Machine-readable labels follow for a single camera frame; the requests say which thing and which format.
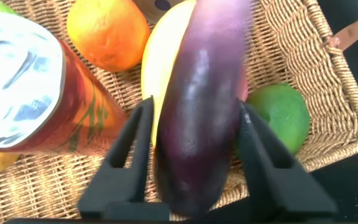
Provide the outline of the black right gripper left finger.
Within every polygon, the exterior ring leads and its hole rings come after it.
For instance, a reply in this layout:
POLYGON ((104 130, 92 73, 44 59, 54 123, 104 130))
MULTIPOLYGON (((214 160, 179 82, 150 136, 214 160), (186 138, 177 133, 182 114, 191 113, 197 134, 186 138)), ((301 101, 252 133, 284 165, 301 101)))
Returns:
POLYGON ((88 220, 168 220, 165 203, 144 200, 154 120, 153 98, 131 114, 78 202, 88 220))

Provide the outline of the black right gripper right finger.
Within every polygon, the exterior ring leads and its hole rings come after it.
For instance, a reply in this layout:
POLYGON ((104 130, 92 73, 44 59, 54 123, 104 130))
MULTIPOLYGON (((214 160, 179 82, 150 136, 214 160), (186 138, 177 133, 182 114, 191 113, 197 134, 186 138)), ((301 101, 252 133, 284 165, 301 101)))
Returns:
POLYGON ((241 103, 239 157, 252 221, 331 221, 334 200, 247 103, 241 103))

